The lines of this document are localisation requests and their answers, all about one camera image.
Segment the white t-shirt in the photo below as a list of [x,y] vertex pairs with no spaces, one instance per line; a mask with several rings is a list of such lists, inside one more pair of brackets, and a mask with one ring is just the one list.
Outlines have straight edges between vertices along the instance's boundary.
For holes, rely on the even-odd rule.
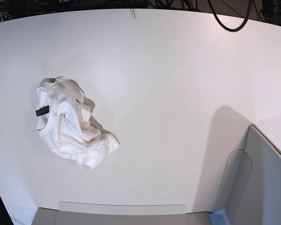
[[36,131],[57,156],[94,169],[119,148],[112,133],[92,126],[92,108],[84,103],[85,94],[74,81],[44,79],[37,95]]

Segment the grey cardboard box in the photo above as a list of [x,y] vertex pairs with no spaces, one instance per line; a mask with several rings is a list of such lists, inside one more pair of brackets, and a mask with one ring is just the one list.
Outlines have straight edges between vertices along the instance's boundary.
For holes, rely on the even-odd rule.
[[210,212],[100,215],[39,208],[35,225],[281,225],[281,151],[255,126],[229,155]]

